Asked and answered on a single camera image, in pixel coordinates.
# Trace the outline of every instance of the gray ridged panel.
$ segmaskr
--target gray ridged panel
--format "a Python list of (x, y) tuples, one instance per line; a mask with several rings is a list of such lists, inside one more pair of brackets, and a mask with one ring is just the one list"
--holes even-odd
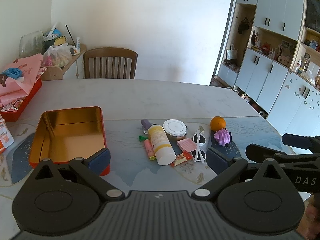
[(187, 192), (132, 191), (121, 202), (108, 203), (89, 226), (75, 233), (47, 237), (22, 232), (14, 240), (303, 240), (295, 232), (253, 236), (228, 225), (210, 202)]

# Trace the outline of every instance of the orange and white box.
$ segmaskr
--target orange and white box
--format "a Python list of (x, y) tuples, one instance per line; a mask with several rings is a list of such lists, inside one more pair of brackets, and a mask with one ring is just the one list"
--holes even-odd
[(0, 153), (4, 152), (4, 150), (7, 149), (13, 142), (14, 139), (9, 132), (4, 119), (0, 115)]

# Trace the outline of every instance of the silver screw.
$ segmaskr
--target silver screw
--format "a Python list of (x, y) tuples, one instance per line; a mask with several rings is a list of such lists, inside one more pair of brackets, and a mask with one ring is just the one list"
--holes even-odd
[(120, 197), (122, 195), (122, 191), (119, 189), (109, 189), (107, 191), (108, 197)]
[(195, 190), (195, 195), (198, 197), (207, 197), (210, 195), (210, 191), (205, 188), (198, 188)]

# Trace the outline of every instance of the cabinet handle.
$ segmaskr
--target cabinet handle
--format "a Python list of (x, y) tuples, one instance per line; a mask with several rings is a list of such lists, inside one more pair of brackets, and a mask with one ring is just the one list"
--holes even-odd
[(303, 91), (303, 93), (302, 93), (302, 96), (304, 95), (304, 92), (306, 91), (306, 89), (307, 89), (307, 87), (304, 88), (304, 91)]
[(310, 89), (309, 89), (309, 91), (308, 91), (307, 96), (305, 97), (305, 99), (307, 99), (307, 98), (308, 98), (309, 93), (310, 93)]

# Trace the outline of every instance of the pink square box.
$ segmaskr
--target pink square box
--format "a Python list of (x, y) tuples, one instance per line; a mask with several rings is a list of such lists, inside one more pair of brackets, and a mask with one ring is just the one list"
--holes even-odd
[(196, 143), (191, 138), (178, 141), (178, 146), (182, 151), (192, 152), (197, 149)]

